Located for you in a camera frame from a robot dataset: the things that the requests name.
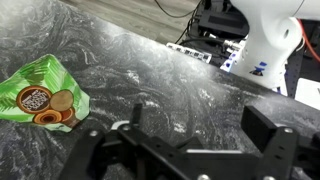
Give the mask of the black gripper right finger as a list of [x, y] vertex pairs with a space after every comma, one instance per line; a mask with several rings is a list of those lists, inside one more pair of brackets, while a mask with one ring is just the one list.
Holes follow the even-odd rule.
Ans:
[[277, 126], [254, 106], [245, 106], [241, 119], [241, 129], [260, 152], [267, 147]]

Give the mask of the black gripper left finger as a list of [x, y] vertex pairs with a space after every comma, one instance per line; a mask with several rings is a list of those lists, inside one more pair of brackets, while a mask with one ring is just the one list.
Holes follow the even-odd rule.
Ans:
[[133, 127], [140, 127], [140, 120], [142, 115], [143, 105], [141, 103], [135, 104], [130, 117], [130, 125]]

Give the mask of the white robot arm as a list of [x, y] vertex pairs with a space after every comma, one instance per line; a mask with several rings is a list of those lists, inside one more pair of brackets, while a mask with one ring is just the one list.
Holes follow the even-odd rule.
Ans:
[[236, 51], [229, 68], [234, 81], [223, 81], [223, 94], [246, 87], [267, 91], [281, 85], [285, 61], [302, 38], [298, 20], [319, 18], [319, 0], [231, 0], [249, 23], [244, 44]]

